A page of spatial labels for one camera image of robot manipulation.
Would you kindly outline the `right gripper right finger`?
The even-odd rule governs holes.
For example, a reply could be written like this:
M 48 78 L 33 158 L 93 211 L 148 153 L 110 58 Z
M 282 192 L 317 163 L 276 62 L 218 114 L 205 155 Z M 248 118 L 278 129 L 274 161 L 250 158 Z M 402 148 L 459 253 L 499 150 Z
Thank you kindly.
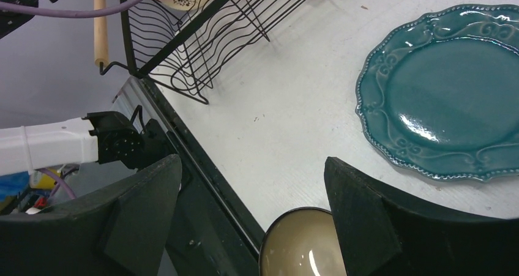
M 324 183 L 348 275 L 517 275 L 518 220 L 444 207 L 336 157 Z

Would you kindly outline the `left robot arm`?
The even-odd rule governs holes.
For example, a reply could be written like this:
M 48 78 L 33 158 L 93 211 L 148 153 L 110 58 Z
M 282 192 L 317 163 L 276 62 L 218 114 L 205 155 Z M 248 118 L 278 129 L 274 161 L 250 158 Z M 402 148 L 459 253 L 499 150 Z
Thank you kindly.
M 142 170 L 171 154 L 165 132 L 155 119 L 143 125 L 142 107 L 131 118 L 118 111 L 43 125 L 1 130 L 1 174 L 28 172 L 63 164 L 122 162 Z

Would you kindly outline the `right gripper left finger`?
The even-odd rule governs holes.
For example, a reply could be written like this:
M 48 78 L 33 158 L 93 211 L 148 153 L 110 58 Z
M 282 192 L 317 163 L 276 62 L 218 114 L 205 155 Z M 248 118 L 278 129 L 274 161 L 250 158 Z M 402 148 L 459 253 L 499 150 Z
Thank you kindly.
M 156 275 L 182 179 L 173 154 L 36 214 L 1 217 L 2 275 Z

